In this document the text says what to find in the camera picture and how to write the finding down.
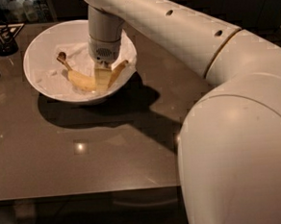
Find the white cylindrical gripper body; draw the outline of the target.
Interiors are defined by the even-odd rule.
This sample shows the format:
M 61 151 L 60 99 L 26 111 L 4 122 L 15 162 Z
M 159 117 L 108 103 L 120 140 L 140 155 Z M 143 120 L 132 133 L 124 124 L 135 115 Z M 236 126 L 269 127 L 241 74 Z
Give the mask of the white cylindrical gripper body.
M 110 68 L 120 53 L 121 39 L 111 42 L 89 37 L 89 55 L 95 67 Z

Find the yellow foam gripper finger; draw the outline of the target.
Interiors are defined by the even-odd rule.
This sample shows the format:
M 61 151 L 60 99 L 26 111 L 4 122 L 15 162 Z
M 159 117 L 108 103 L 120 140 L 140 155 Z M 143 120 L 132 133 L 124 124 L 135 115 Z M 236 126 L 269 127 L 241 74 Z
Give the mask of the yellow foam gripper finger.
M 96 89 L 105 91 L 111 81 L 112 69 L 104 63 L 95 64 L 94 80 L 96 82 Z

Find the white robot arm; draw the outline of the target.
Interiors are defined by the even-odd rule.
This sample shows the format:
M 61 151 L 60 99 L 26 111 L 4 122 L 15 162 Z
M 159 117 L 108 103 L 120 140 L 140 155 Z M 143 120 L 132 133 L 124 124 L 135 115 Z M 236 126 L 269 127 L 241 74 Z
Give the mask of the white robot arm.
M 281 47 L 168 0 L 85 0 L 213 85 L 187 114 L 178 169 L 189 224 L 281 224 Z

